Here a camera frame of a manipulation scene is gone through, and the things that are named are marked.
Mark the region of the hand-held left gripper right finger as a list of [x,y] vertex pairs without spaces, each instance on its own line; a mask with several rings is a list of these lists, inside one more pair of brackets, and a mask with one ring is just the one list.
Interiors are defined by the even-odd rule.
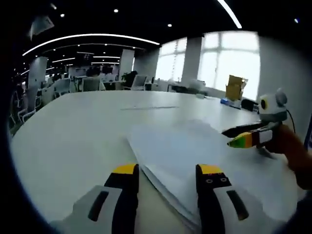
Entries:
[[261,202],[231,184],[213,165],[195,167],[197,206],[203,234],[273,234],[280,222],[268,217]]

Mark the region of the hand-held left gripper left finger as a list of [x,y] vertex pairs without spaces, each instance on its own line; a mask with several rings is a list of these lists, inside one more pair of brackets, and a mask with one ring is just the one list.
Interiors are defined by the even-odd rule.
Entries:
[[104,185],[93,187],[66,218],[51,226],[58,234],[133,234],[138,191],[139,165],[118,166]]

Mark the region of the person's right hand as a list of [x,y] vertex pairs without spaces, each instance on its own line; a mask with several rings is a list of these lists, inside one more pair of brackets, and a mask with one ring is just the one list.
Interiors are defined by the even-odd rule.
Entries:
[[283,154],[289,159],[301,147],[301,140],[287,125],[281,124],[273,130],[272,139],[258,145],[270,153]]

